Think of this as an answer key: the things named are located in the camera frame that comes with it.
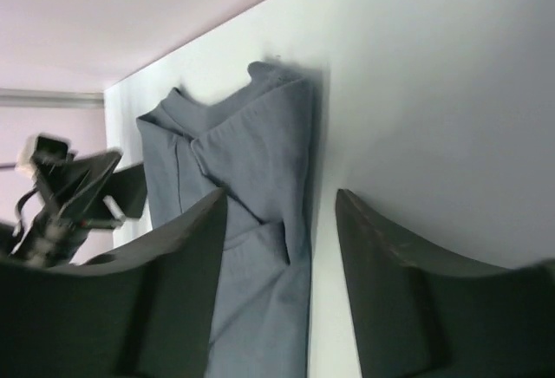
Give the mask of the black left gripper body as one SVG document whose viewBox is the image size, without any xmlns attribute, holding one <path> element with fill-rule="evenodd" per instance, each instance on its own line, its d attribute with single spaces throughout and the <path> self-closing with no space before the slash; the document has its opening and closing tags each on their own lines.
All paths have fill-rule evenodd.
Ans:
<svg viewBox="0 0 555 378">
<path fill-rule="evenodd" d="M 16 204 L 18 221 L 1 223 L 1 256 L 35 267 L 66 264 L 92 230 L 114 231 L 125 219 L 105 203 L 121 160 L 110 149 L 71 161 L 37 162 L 35 186 Z"/>
</svg>

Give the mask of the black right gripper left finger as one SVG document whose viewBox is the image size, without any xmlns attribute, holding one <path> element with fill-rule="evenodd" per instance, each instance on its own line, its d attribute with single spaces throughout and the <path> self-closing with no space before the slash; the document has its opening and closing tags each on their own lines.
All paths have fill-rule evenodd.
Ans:
<svg viewBox="0 0 555 378">
<path fill-rule="evenodd" d="M 87 264 L 3 259 L 2 376 L 203 376 L 226 217 L 216 189 Z"/>
</svg>

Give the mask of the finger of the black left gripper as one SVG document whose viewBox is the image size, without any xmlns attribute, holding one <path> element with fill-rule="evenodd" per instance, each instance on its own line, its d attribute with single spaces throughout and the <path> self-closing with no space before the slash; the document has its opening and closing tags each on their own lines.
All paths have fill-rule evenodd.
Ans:
<svg viewBox="0 0 555 378">
<path fill-rule="evenodd" d="M 123 168 L 111 175 L 106 186 L 126 218 L 141 218 L 147 201 L 147 182 L 142 162 Z"/>
</svg>

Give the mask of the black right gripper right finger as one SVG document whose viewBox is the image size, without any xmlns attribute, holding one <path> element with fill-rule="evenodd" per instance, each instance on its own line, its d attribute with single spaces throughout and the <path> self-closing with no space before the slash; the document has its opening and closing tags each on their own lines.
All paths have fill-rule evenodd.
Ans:
<svg viewBox="0 0 555 378">
<path fill-rule="evenodd" d="M 363 376 L 553 376 L 552 260 L 505 269 L 463 257 L 347 189 L 335 213 Z"/>
</svg>

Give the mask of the grey t shirt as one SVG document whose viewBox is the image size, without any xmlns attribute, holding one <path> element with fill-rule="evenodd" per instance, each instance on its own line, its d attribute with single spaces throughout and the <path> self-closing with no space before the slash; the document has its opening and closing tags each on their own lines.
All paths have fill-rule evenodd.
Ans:
<svg viewBox="0 0 555 378">
<path fill-rule="evenodd" d="M 311 252 L 304 217 L 314 87 L 276 63 L 204 105 L 173 89 L 136 121 L 153 227 L 223 188 L 225 246 L 209 377 L 303 377 Z"/>
</svg>

